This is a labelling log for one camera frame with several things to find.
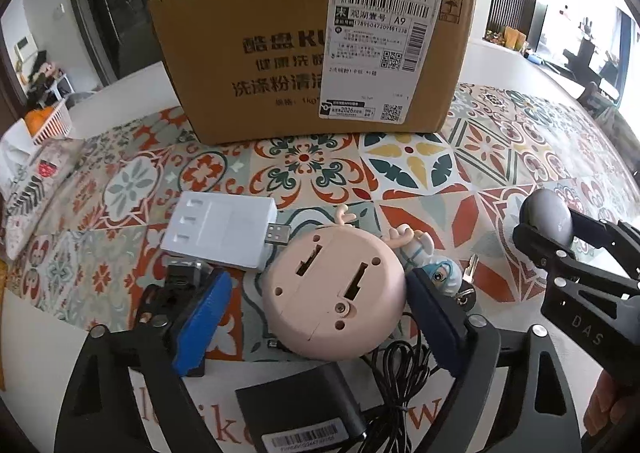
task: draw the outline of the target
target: dark blue gripper pad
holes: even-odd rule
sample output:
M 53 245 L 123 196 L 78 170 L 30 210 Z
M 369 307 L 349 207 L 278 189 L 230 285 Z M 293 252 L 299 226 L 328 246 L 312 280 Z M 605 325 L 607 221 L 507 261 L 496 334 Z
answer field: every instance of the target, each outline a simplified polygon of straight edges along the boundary
M 227 271 L 221 272 L 182 327 L 176 340 L 177 350 L 173 363 L 178 375 L 184 376 L 189 370 L 199 366 L 226 306 L 229 305 L 231 287 L 231 276 Z
M 443 298 L 444 296 L 433 285 L 432 289 L 428 289 L 424 282 L 430 281 L 428 276 L 424 275 L 424 278 L 420 279 L 416 271 L 419 269 L 414 269 L 406 275 L 406 298 L 411 312 L 438 366 L 457 377 L 465 367 L 463 343 L 436 299 L 437 295 Z M 446 300 L 455 303 L 452 298 Z

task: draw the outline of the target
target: key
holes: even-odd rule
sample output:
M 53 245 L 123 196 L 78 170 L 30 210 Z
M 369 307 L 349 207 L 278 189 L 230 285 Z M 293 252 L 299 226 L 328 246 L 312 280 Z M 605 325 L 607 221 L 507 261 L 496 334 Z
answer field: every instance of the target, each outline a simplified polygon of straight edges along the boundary
M 473 255 L 469 260 L 469 266 L 462 274 L 462 279 L 468 283 L 474 282 L 474 274 L 476 273 L 476 267 L 478 266 L 478 255 Z

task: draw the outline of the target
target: barcode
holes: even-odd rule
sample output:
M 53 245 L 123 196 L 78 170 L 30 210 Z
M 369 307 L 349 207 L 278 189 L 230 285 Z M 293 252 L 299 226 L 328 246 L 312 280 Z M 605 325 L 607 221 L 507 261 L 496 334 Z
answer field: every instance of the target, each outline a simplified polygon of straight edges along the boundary
M 361 5 L 367 8 L 379 8 L 386 12 L 408 14 L 425 19 L 429 15 L 429 7 L 408 0 L 341 0 L 341 4 Z
M 380 120 L 398 120 L 402 113 L 402 106 L 398 104 L 385 104 Z
M 420 59 L 420 50 L 422 50 L 427 28 L 427 25 L 423 25 L 422 23 L 414 23 L 414 26 L 411 28 L 411 32 L 409 33 L 409 42 L 406 45 L 406 51 L 404 51 L 402 70 L 415 72 L 418 59 Z
M 291 435 L 282 435 L 271 439 L 271 443 L 276 447 L 291 446 L 294 444 L 300 444 L 302 442 L 309 442 L 310 440 L 317 440 L 320 438 L 326 438 L 332 435 L 336 435 L 338 429 L 330 424 L 328 426 L 322 426 L 319 428 L 310 429 L 308 431 L 301 431 L 300 433 L 292 433 Z

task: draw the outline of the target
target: human hand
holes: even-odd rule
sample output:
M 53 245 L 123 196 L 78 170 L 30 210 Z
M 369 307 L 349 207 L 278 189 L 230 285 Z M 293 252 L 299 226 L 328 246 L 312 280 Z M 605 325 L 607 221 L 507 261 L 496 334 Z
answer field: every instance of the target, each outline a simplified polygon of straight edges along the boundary
M 602 430 L 609 420 L 617 424 L 626 412 L 629 397 L 618 399 L 620 385 L 602 370 L 584 413 L 584 426 L 591 436 Z

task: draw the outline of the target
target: floral tile pattern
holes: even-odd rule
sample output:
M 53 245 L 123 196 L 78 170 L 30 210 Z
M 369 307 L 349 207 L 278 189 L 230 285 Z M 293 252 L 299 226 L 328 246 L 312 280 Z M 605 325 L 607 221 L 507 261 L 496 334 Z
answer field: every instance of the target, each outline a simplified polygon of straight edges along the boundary
M 7 285 L 69 324 L 131 327 L 145 287 L 164 281 L 173 257 L 160 249 L 162 237 L 178 198 L 191 190 L 273 197 L 278 222 L 293 235 L 333 221 L 342 203 L 356 214 L 355 226 L 376 236 L 410 224 L 461 267 L 478 253 L 479 310 L 527 304 L 543 292 L 545 273 L 511 235 L 524 198 L 541 187 L 594 218 L 640 214 L 633 177 L 577 103 L 461 83 L 440 133 L 214 147 L 199 143 L 182 109 L 171 108 L 86 141 Z M 574 249 L 584 261 L 598 253 L 580 240 Z M 273 249 L 269 263 L 281 252 Z M 207 357 L 301 360 L 269 346 L 260 275 L 228 271 L 231 302 Z M 399 325 L 398 333 L 415 329 Z

